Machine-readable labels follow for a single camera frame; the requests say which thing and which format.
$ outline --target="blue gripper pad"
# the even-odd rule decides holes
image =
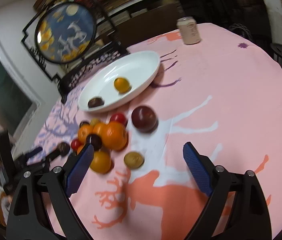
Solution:
[[[79,160],[76,162],[66,180],[66,195],[68,197],[70,197],[73,193],[77,193],[81,182],[90,167],[94,157],[93,146],[90,144],[85,150],[82,149],[78,157]]]
[[[200,161],[199,153],[189,142],[183,146],[183,158],[200,191],[210,197],[213,191],[211,187],[211,178]]]

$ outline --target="white plate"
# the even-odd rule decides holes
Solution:
[[[149,50],[132,53],[112,62],[86,84],[78,101],[80,110],[100,113],[124,105],[150,85],[159,66],[159,55]],[[117,77],[129,81],[132,88],[128,93],[119,94],[114,88],[113,83]],[[104,105],[89,108],[88,101],[93,97],[102,97]]]

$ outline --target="white deer print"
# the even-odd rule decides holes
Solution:
[[[81,31],[81,28],[77,25],[78,22],[79,21],[71,22],[71,24],[68,26],[68,29],[74,29],[75,31],[74,40],[80,39],[80,43],[82,43],[87,37],[87,33]]]
[[[211,99],[212,96],[208,96],[201,105],[187,112],[181,113],[168,120],[159,120],[157,129],[151,134],[140,133],[133,126],[132,122],[128,123],[127,129],[129,130],[129,135],[131,136],[131,150],[140,152],[145,158],[143,166],[138,170],[132,171],[129,183],[132,183],[136,178],[148,174],[151,170],[158,170],[160,172],[159,177],[153,184],[156,187],[164,186],[167,184],[167,181],[171,180],[180,184],[190,180],[192,176],[188,171],[178,171],[174,167],[166,166],[165,152],[167,135],[173,133],[204,133],[216,130],[218,128],[217,121],[215,121],[210,127],[199,129],[183,128],[175,125],[180,120],[189,117],[196,110],[208,104]],[[216,159],[217,154],[221,150],[222,144],[219,143],[210,156],[211,161]]]
[[[74,46],[73,40],[74,40],[73,37],[68,37],[66,41],[62,39],[62,35],[59,37],[58,42],[63,46],[63,49],[58,49],[58,52],[57,52],[60,55],[60,57],[62,57],[63,52],[65,50],[68,52],[68,54],[71,54],[71,49],[78,50],[78,48]]]

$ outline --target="metal screw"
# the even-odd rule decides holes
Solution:
[[[29,171],[26,171],[26,172],[23,174],[23,176],[24,176],[25,178],[30,177],[30,175],[31,175],[31,172],[29,172]]]
[[[217,172],[224,172],[224,167],[222,167],[221,165],[216,166],[216,171]]]
[[[53,169],[53,172],[54,172],[54,173],[60,173],[61,170],[62,170],[62,167],[56,166],[56,167]]]
[[[253,171],[247,171],[247,173],[248,173],[248,175],[250,176],[250,177],[253,177],[254,176],[254,172]]]

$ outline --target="orange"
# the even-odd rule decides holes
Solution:
[[[103,122],[98,122],[94,128],[93,128],[93,133],[97,134],[98,136],[101,137],[102,139],[102,131],[106,127],[106,124]]]
[[[90,168],[97,173],[105,174],[111,169],[111,163],[111,157],[108,153],[98,151],[94,152]]]
[[[85,124],[81,126],[81,128],[78,131],[78,139],[80,143],[85,144],[87,140],[87,136],[89,134],[93,133],[93,126],[89,124]]]
[[[119,93],[126,93],[130,90],[131,86],[129,81],[126,78],[116,78],[114,80],[114,87]]]
[[[78,149],[77,149],[77,155],[80,153],[80,151],[82,151],[83,147],[84,147],[84,145],[81,145],[81,146],[78,147]]]
[[[119,151],[127,144],[128,134],[125,127],[119,122],[109,122],[103,128],[101,138],[105,147]]]

